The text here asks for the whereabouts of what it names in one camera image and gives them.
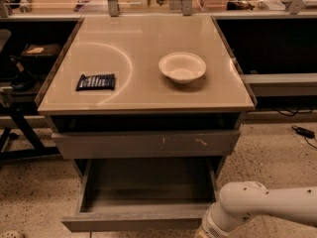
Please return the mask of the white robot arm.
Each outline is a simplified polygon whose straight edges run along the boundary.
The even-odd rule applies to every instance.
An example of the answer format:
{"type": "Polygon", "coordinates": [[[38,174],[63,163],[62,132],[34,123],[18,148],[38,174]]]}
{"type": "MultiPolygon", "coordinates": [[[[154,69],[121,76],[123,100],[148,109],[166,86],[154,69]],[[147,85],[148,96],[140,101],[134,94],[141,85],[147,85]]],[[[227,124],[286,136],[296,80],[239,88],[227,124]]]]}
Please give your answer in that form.
{"type": "Polygon", "coordinates": [[[257,181],[229,182],[203,215],[194,238],[227,238],[259,215],[315,227],[317,187],[268,189],[257,181]]]}

